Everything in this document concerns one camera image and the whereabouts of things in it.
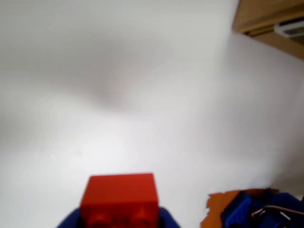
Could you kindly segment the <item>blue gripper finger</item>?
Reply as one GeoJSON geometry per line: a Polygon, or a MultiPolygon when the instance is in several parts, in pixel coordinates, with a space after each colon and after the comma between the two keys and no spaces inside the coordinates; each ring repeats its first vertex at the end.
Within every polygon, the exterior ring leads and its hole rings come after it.
{"type": "Polygon", "coordinates": [[[159,219],[157,228],[181,228],[170,212],[164,208],[159,207],[159,219]]]}
{"type": "Polygon", "coordinates": [[[57,228],[81,228],[81,227],[82,227],[82,219],[79,208],[69,213],[57,226],[57,228]]]}

